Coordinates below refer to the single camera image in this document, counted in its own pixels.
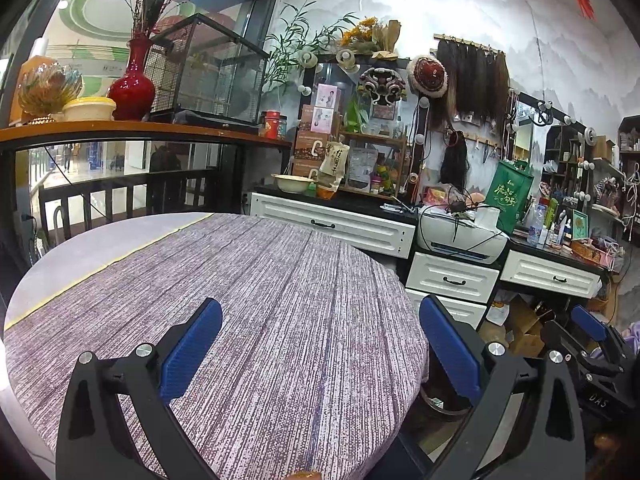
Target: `hair extension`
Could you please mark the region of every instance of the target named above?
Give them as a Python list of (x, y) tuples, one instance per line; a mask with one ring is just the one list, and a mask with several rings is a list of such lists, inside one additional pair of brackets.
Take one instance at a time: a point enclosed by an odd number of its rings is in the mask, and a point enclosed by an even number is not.
[(440, 182), (451, 184), (463, 192), (466, 189), (468, 169), (465, 136), (462, 132), (452, 131), (449, 134), (449, 145), (444, 151), (444, 159), (440, 167)]
[(476, 104), (474, 111), (484, 123), (488, 115), (486, 108), (486, 54), (481, 48), (478, 48), (476, 53), (476, 78), (473, 81), (473, 85), (474, 102)]
[(495, 54), (486, 56), (486, 113), (489, 120), (495, 119)]
[(465, 96), (466, 107), (465, 112), (470, 114), (476, 111), (476, 92), (475, 83), (476, 80), (476, 63), (478, 62), (478, 49), (473, 45), (468, 45), (466, 48), (465, 59)]
[(456, 114), (456, 85), (458, 82), (458, 52), (452, 43), (446, 40), (440, 40), (438, 43), (438, 53), (436, 57), (442, 63), (447, 75), (449, 75), (449, 84), (447, 86), (447, 94), (443, 97), (447, 101), (447, 114), (452, 118)]
[(456, 59), (458, 66), (456, 70), (456, 108), (459, 112), (466, 112), (468, 109), (468, 94), (466, 92), (466, 44), (453, 42), (456, 49)]
[(509, 101), (509, 69), (504, 52), (495, 57), (495, 131), (502, 136), (504, 131), (504, 115)]
[(447, 94), (439, 99), (429, 99), (429, 129), (440, 130), (446, 122), (449, 112), (447, 110)]

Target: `red vase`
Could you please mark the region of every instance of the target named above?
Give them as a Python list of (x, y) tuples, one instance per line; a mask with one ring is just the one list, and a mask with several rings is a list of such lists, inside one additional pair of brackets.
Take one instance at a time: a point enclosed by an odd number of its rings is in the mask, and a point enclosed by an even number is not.
[(129, 63), (124, 76), (109, 87), (107, 97), (116, 101), (113, 113), (117, 121), (141, 121), (151, 111), (156, 87), (145, 76), (145, 59), (153, 45), (149, 38), (135, 38), (129, 43)]

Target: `round table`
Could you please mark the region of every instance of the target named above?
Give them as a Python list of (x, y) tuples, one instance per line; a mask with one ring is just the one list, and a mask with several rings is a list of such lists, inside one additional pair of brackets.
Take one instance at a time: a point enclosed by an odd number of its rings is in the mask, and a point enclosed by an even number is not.
[[(428, 343), (414, 307), (392, 272), (347, 243), (250, 216), (109, 224), (27, 273), (4, 343), (15, 399), (42, 440), (55, 448), (83, 351), (112, 358), (157, 343), (206, 297), (222, 306), (222, 330), (171, 408), (213, 471), (222, 480), (297, 470), (362, 478), (418, 392)], [(159, 470), (130, 402), (123, 411)]]

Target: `white drawer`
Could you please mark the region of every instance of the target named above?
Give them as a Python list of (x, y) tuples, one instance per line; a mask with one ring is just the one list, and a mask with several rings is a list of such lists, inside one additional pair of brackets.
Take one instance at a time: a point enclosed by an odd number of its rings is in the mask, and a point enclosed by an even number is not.
[(486, 303), (499, 274), (499, 270), (415, 253), (406, 286), (459, 300)]
[(516, 251), (509, 251), (500, 278), (505, 282), (554, 290), (580, 298), (593, 298), (598, 292), (600, 279), (597, 274)]
[[(410, 288), (406, 288), (405, 292), (414, 303), (416, 312), (418, 312), (420, 310), (420, 303), (427, 294), (417, 290), (411, 290)], [(484, 316), (484, 311), (486, 310), (485, 305), (478, 305), (467, 301), (452, 300), (451, 298), (445, 298), (444, 296), (438, 296), (438, 299), (444, 305), (444, 308), (449, 311), (453, 319), (463, 323), (469, 323), (473, 328), (478, 328), (480, 320), (482, 319), (482, 316)]]
[(251, 215), (311, 227), (359, 249), (408, 258), (415, 227), (342, 209), (252, 193)]

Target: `red embroidered hat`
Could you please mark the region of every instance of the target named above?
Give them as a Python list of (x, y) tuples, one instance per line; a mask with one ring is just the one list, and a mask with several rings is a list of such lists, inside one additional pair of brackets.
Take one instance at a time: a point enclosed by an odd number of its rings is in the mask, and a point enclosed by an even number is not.
[(447, 71), (433, 56), (420, 54), (406, 67), (409, 82), (415, 90), (427, 97), (440, 98), (447, 92)]

